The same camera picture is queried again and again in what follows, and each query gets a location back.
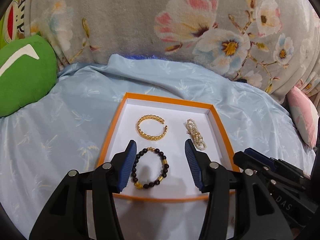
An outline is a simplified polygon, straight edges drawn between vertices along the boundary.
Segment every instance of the green pillow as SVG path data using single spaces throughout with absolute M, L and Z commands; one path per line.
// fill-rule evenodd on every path
M 0 116 L 44 97 L 57 80 L 57 59 L 39 35 L 15 40 L 0 49 Z

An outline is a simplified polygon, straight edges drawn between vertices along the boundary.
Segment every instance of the box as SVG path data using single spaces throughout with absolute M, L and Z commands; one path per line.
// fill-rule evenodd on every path
M 159 141 L 149 141 L 137 131 L 138 120 L 147 114 L 157 115 L 165 120 L 164 125 L 155 120 L 144 120 L 140 124 L 143 132 L 161 135 L 164 126 L 167 134 Z M 204 150 L 211 161 L 225 168 L 239 171 L 233 163 L 233 149 L 227 133 L 213 105 L 181 99 L 126 93 L 111 122 L 102 146 L 98 166 L 109 162 L 119 152 L 123 152 L 129 141 L 137 143 L 137 152 L 143 148 L 159 148 L 167 157 L 169 171 L 160 185 L 149 189 L 137 189 L 130 177 L 127 187 L 115 197 L 141 201 L 183 202 L 207 199 L 195 186 L 186 155 L 185 141 L 190 138 L 185 123 L 193 119 L 203 136 L 207 148 Z M 161 174 L 161 160 L 158 155 L 148 151 L 137 164 L 139 182 L 153 182 Z

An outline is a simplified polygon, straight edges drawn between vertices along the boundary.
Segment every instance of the metal pin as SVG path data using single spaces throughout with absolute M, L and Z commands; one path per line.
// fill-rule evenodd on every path
M 77 171 L 76 171 L 76 170 L 71 170 L 71 171 L 68 172 L 68 175 L 69 175 L 70 177 L 74 177 L 74 176 L 77 175 Z
M 212 168 L 212 169 L 217 169 L 217 168 L 219 167 L 219 164 L 216 163 L 216 162 L 211 162 L 211 163 L 209 164 L 209 166 L 210 166 L 210 168 Z
M 108 170 L 108 169 L 110 169 L 112 167 L 112 164 L 111 163 L 104 163 L 103 165 L 102 165 L 102 168 L 104 168 L 105 170 Z
M 244 171 L 244 173 L 247 174 L 248 176 L 251 176 L 251 175 L 253 175 L 253 170 L 251 170 L 251 169 L 246 169 L 246 170 Z

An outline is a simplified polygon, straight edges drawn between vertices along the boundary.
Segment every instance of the bracelet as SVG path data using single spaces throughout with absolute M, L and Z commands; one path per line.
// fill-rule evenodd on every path
M 186 123 L 186 128 L 188 130 L 188 134 L 190 134 L 194 145 L 200 150 L 203 151 L 207 148 L 207 145 L 203 141 L 203 137 L 198 130 L 196 122 L 192 119 L 188 119 Z
M 151 115 L 151 114 L 145 115 L 145 116 L 141 117 L 141 118 L 139 119 L 138 123 L 137 123 L 138 133 L 139 133 L 143 138 L 145 138 L 145 139 L 147 139 L 147 140 L 149 140 L 149 141 L 158 141 L 158 140 L 162 139 L 162 138 L 165 136 L 165 134 L 167 133 L 167 130 L 168 130 L 168 127 L 167 127 L 167 126 L 164 127 L 164 132 L 163 132 L 161 135 L 159 135 L 159 136 L 151 136 L 151 135 L 148 135 L 148 134 L 144 133 L 143 131 L 141 131 L 141 129 L 140 129 L 140 124 L 141 124 L 142 121 L 147 120 L 147 119 L 153 119 L 153 120 L 156 120 L 156 121 L 164 124 L 164 120 L 163 120 L 161 117 L 159 117 L 159 116 Z
M 148 151 L 154 152 L 160 156 L 161 163 L 163 165 L 163 169 L 162 169 L 161 176 L 159 176 L 154 182 L 150 182 L 149 184 L 142 185 L 141 183 L 138 182 L 138 178 L 137 178 L 137 174 L 136 174 L 136 171 L 137 171 L 136 167 L 137 167 L 137 163 L 139 162 L 139 159 L 141 158 L 141 156 L 143 156 Z M 134 182 L 133 185 L 135 185 L 135 187 L 137 187 L 138 189 L 142 189 L 142 188 L 148 189 L 149 187 L 154 187 L 155 185 L 159 185 L 160 182 L 165 177 L 167 177 L 168 168 L 169 168 L 169 164 L 167 162 L 167 157 L 164 155 L 163 152 L 160 152 L 159 149 L 154 149 L 152 147 L 144 148 L 141 152 L 139 152 L 136 155 L 136 159 L 134 160 L 132 173 L 131 173 L 132 181 Z

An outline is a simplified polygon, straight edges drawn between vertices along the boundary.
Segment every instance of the black beaded bracelet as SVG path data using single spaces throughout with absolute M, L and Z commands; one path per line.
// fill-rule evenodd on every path
M 138 182 L 138 178 L 137 178 L 137 174 L 136 174 L 136 171 L 137 171 L 136 167 L 137 167 L 137 163 L 139 162 L 139 159 L 141 158 L 141 156 L 143 156 L 148 151 L 154 152 L 159 155 L 159 157 L 161 159 L 161 163 L 163 165 L 163 169 L 162 169 L 161 176 L 159 176 L 154 182 L 150 182 L 149 184 L 142 185 L 141 183 Z M 138 189 L 142 189 L 142 188 L 148 189 L 150 187 L 154 187 L 155 185 L 159 185 L 160 182 L 163 180 L 163 178 L 167 177 L 168 168 L 169 168 L 169 164 L 167 162 L 167 157 L 164 155 L 163 152 L 160 152 L 159 149 L 154 149 L 152 147 L 144 148 L 141 152 L 139 152 L 136 155 L 136 159 L 134 160 L 132 173 L 131 173 L 132 181 L 134 182 L 135 187 L 137 187 Z

